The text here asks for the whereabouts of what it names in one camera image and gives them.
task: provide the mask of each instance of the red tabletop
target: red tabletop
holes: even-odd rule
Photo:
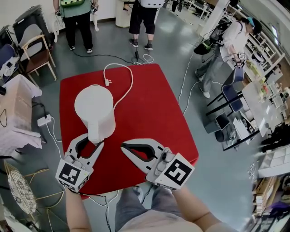
[[[82,193],[107,193],[145,181],[145,174],[121,151],[122,142],[127,140],[151,138],[169,147],[173,153],[179,152],[191,164],[198,159],[190,130],[159,65],[130,66],[130,69],[134,75],[133,87],[115,109],[116,129],[105,139],[94,172],[82,187]],[[107,89],[115,103],[130,87],[130,71],[126,68],[107,69],[106,78],[112,80]],[[74,101],[82,89],[92,84],[105,86],[102,70],[61,81],[59,112],[64,152],[71,140],[87,133],[74,110]],[[94,145],[89,143],[82,156],[89,155],[93,149]]]

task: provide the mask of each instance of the white electric kettle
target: white electric kettle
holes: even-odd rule
[[[91,85],[77,95],[74,109],[88,130],[89,140],[97,144],[113,134],[116,122],[113,96],[99,85]]]

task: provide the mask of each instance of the brown chair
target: brown chair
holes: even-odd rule
[[[29,44],[31,44],[32,42],[34,42],[35,40],[40,39],[40,38],[43,39],[46,50],[39,52],[39,53],[33,55],[32,57],[29,57],[29,55],[27,53],[27,49],[28,49]],[[51,54],[49,52],[49,49],[47,47],[47,44],[46,44],[46,41],[45,41],[43,34],[35,36],[32,39],[30,39],[25,45],[22,46],[22,49],[24,50],[24,53],[29,60],[25,72],[28,74],[29,78],[31,79],[31,81],[33,82],[34,85],[39,87],[38,84],[32,78],[31,73],[35,71],[37,73],[37,75],[39,76],[39,74],[36,70],[39,69],[40,67],[46,65],[46,64],[48,65],[48,67],[49,67],[49,69],[54,77],[54,80],[56,81],[56,76],[53,72],[53,69],[52,69],[50,63],[49,63],[49,58],[50,58],[54,67],[55,67],[55,63],[53,61],[53,58],[51,57]]]

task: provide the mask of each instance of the beige shirt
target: beige shirt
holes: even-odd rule
[[[128,221],[120,232],[203,232],[196,224],[171,213],[149,210]],[[211,226],[206,232],[237,232],[227,224]]]
[[[230,46],[233,45],[237,53],[244,53],[244,47],[249,38],[249,33],[246,31],[245,23],[233,22],[223,34],[223,46],[220,47],[221,56],[224,62],[227,62],[233,56],[230,54]]]

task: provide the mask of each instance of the gray floor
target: gray floor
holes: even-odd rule
[[[121,29],[114,25],[114,22],[106,22],[99,24],[100,31],[93,33],[94,52],[98,54],[117,55],[125,60],[131,60],[134,49],[129,45],[128,38],[130,34],[128,29]],[[185,69],[187,67],[189,57],[193,51],[193,44],[197,41],[197,34],[193,27],[186,24],[174,14],[165,9],[160,10],[160,14],[156,24],[156,33],[154,40],[154,51],[150,53],[154,57],[154,62],[159,64],[174,92],[176,98],[180,93]],[[76,50],[78,54],[85,55],[82,40],[79,31],[76,38]],[[140,56],[144,53],[141,45],[146,44],[145,29],[142,27],[140,35]],[[35,81],[39,83],[43,94],[40,98],[35,99],[41,101],[47,111],[56,119],[56,136],[60,138],[59,127],[59,84],[60,80],[75,76],[82,73],[102,70],[109,63],[125,62],[110,57],[93,57],[81,58],[75,56],[69,51],[65,34],[61,33],[58,43],[54,45],[52,56],[57,65],[56,75],[58,80],[55,82],[49,69],[43,67],[40,69],[40,77],[35,76]],[[186,76],[183,94],[181,96],[180,107],[185,109],[187,99],[189,97],[190,88],[197,81],[193,75],[194,70],[201,65],[201,57],[194,55]],[[217,73],[217,81],[223,83],[229,75],[230,69],[227,66],[222,67]],[[211,95],[215,97],[221,91],[221,86],[213,84]],[[190,190],[198,195],[212,210],[212,212],[222,221],[229,223],[237,230],[241,230],[251,216],[251,182],[247,173],[256,153],[256,145],[260,141],[257,136],[250,145],[242,144],[238,151],[229,150],[223,152],[222,146],[218,143],[213,134],[208,135],[204,129],[204,125],[210,120],[205,116],[208,111],[206,104],[209,99],[205,99],[198,84],[192,90],[189,101],[189,107],[185,114],[186,121],[191,130],[195,144],[199,152],[199,160],[196,164],[196,170],[187,182]],[[9,161],[15,165],[21,173],[29,174],[43,168],[50,168],[49,172],[39,174],[32,182],[32,190],[37,197],[52,194],[61,190],[54,178],[57,165],[59,163],[58,150],[49,136],[47,128],[38,129],[35,126],[36,119],[42,117],[42,109],[33,109],[34,131],[41,130],[46,137],[48,143],[43,148],[35,149],[26,146],[23,151],[24,155],[17,155],[19,159],[24,161],[26,165],[20,165],[13,161]],[[2,175],[0,184],[7,185],[6,177]],[[24,218],[24,215],[16,202],[13,200],[10,192],[0,189],[0,193],[4,202],[18,218]],[[57,201],[58,197],[44,199],[39,201],[39,209],[43,213],[43,206],[52,205]],[[114,228],[114,215],[116,210],[117,199],[110,204],[109,219],[111,228]],[[84,202],[86,209],[90,215],[93,231],[108,231],[105,221],[105,210],[91,200]],[[145,205],[150,206],[150,198],[146,199]],[[63,200],[52,211],[60,218],[65,219],[65,200]],[[43,214],[39,217],[42,228],[49,230],[48,220]],[[54,231],[67,231],[67,227],[56,218],[51,216]]]

